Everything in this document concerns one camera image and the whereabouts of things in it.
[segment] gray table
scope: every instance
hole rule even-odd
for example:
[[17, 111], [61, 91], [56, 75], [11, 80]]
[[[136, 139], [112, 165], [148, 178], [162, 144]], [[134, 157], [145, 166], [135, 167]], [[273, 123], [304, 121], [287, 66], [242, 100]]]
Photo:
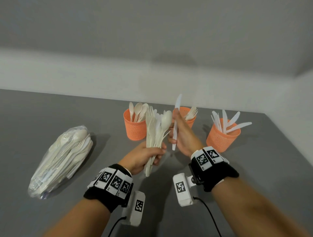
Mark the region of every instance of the gray table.
[[[160, 111], [173, 109], [152, 105]], [[40, 236], [82, 198], [101, 168], [117, 163], [140, 143], [126, 136], [123, 112], [127, 107], [127, 101], [0, 90], [1, 236]], [[193, 125], [203, 142], [212, 126], [211, 111], [199, 108]], [[227, 113], [233, 116], [235, 111]], [[241, 113], [239, 122], [247, 121], [253, 125], [242, 129], [223, 155], [243, 179], [313, 234], [313, 168], [265, 114]], [[68, 128], [82, 124], [93, 133], [95, 143], [88, 160], [50, 198], [30, 198], [30, 178], [48, 147]], [[149, 178], [137, 175], [134, 188], [146, 194], [142, 223], [137, 228], [118, 224], [112, 236], [218, 236], [202, 204], [178, 205], [172, 177], [190, 174], [187, 164], [186, 157], [168, 146], [162, 164]], [[222, 236], [234, 236], [211, 194], [201, 188], [197, 192]], [[103, 236], [120, 216], [118, 207]]]

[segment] right hand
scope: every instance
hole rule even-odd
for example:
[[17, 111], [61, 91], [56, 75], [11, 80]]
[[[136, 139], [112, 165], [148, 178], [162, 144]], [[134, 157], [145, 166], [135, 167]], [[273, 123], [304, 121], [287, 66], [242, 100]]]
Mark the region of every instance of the right hand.
[[185, 119], [180, 115], [179, 110], [176, 108], [173, 111], [173, 119], [177, 122], [178, 134], [177, 140], [173, 139], [173, 130], [171, 129], [168, 141], [172, 144], [176, 144], [178, 149], [186, 156], [191, 157], [191, 155], [196, 150], [201, 150], [204, 145], [196, 137], [191, 128], [186, 123]]

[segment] cutlery holder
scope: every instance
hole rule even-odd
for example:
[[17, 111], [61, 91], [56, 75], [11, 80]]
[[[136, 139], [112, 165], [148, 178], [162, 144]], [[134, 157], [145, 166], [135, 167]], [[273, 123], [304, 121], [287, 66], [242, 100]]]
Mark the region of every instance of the cutlery holder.
[[140, 123], [134, 123], [130, 121], [131, 115], [129, 109], [124, 112], [124, 121], [126, 127], [127, 137], [132, 141], [139, 141], [144, 139], [147, 134], [147, 125], [146, 120]]
[[[190, 111], [190, 108], [187, 107], [180, 107], [179, 112], [181, 114], [182, 117], [185, 117], [187, 115], [187, 113]], [[186, 121], [186, 123], [188, 124], [188, 126], [191, 128], [196, 117], [194, 117], [193, 119], [190, 119], [188, 121]]]
[[[223, 119], [220, 119], [221, 127], [223, 129]], [[232, 124], [227, 127], [227, 130], [236, 126], [237, 124]], [[240, 135], [241, 130], [237, 129], [228, 134], [224, 134], [217, 129], [215, 124], [213, 124], [211, 131], [207, 137], [206, 143], [208, 146], [212, 146], [217, 152], [224, 152], [233, 143], [233, 141]]]

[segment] clear plastic bag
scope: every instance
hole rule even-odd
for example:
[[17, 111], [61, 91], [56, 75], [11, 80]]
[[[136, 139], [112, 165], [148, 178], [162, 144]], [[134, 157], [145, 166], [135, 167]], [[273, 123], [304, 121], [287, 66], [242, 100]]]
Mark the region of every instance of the clear plastic bag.
[[93, 142], [85, 126], [67, 130], [50, 146], [30, 180], [28, 194], [47, 198], [67, 177], [70, 179], [88, 155]]

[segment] orange mesh cup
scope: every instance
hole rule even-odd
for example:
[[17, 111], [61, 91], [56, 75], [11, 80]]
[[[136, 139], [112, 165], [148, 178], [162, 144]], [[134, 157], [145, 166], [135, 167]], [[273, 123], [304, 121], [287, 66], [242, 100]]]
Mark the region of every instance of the orange mesh cup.
[[[223, 129], [223, 119], [220, 119], [221, 127]], [[232, 127], [236, 126], [237, 124], [232, 124], [227, 127], [227, 130], [231, 129]], [[233, 141], [240, 135], [241, 130], [237, 129], [232, 131], [228, 134], [224, 134], [217, 129], [215, 124], [213, 124], [211, 131], [207, 137], [207, 145], [212, 146], [217, 152], [224, 152], [226, 149], [233, 143]]]
[[[180, 107], [179, 109], [179, 112], [180, 112], [180, 115], [182, 117], [185, 117], [187, 115], [187, 113], [190, 111], [190, 108], [187, 108], [187, 107]], [[188, 121], [186, 121], [186, 123], [188, 124], [188, 126], [191, 128], [193, 126], [193, 123], [196, 119], [196, 117], [194, 117], [193, 119], [190, 119]]]
[[126, 127], [127, 137], [132, 141], [139, 141], [144, 139], [147, 134], [146, 120], [140, 123], [131, 122], [131, 114], [129, 109], [124, 112], [124, 121]]

